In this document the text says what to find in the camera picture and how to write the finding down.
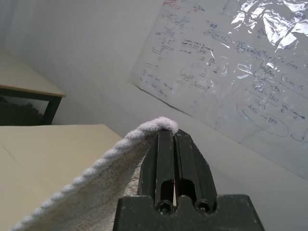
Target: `black table leg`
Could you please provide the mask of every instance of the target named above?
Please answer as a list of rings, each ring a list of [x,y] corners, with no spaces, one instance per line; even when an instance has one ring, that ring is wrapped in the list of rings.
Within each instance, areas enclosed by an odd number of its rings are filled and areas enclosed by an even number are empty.
[[[54,96],[53,100],[50,100],[45,110],[44,117],[40,125],[51,125],[52,120],[57,112],[62,97]]]

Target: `beige tabletop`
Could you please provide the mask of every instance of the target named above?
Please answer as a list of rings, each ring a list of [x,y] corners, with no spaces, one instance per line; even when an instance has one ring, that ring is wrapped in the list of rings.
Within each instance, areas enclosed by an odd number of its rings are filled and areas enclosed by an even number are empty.
[[[0,230],[29,215],[119,140],[105,125],[0,127]]]
[[[64,97],[65,94],[19,58],[0,48],[0,88]]]

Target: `towel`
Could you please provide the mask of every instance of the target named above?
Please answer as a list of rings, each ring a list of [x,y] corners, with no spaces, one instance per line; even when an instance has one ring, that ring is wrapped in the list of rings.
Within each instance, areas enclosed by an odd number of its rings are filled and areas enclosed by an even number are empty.
[[[117,201],[137,194],[143,158],[161,129],[175,134],[178,125],[165,117],[141,124],[11,231],[111,231]]]

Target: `black plastic part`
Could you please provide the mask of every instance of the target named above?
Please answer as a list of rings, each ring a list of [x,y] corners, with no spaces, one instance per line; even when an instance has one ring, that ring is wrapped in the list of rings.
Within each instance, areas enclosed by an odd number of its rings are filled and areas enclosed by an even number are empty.
[[[216,188],[207,161],[203,158],[192,138],[179,130],[174,136],[176,198],[189,196],[196,208],[207,213],[214,211]]]
[[[213,214],[198,213],[187,196],[179,197],[178,209],[161,215],[149,196],[118,201],[113,231],[264,231],[246,195],[217,197]]]
[[[182,130],[158,132],[138,195],[119,199],[113,231],[264,231],[248,196],[217,196],[208,163]]]
[[[161,201],[173,201],[174,160],[172,134],[158,132],[148,151],[140,172],[138,195],[148,195],[155,206]]]

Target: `whiteboard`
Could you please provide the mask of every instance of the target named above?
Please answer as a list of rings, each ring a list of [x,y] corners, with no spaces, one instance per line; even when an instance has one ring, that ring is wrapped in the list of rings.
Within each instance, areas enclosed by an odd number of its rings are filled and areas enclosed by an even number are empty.
[[[166,0],[130,81],[308,179],[308,2]]]

